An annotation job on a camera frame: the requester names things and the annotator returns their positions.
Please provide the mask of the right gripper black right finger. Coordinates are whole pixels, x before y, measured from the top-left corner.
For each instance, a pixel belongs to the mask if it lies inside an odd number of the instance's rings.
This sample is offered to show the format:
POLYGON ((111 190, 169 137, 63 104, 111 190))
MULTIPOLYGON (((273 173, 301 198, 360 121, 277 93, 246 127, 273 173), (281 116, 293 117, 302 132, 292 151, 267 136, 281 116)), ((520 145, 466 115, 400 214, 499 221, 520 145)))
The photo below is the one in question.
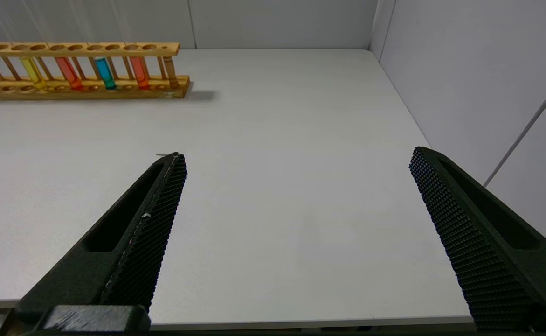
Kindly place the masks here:
POLYGON ((416 147, 409 170, 476 329, 546 332, 546 238, 442 153, 416 147))

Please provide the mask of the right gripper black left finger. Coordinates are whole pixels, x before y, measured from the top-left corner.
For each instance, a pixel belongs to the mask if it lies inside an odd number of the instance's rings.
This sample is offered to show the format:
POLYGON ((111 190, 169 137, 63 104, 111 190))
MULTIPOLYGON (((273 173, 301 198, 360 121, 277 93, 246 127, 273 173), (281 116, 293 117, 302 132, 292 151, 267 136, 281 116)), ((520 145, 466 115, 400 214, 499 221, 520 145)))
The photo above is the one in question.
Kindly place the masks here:
POLYGON ((97 304, 149 310, 186 177, 181 153, 155 161, 15 310, 97 304))

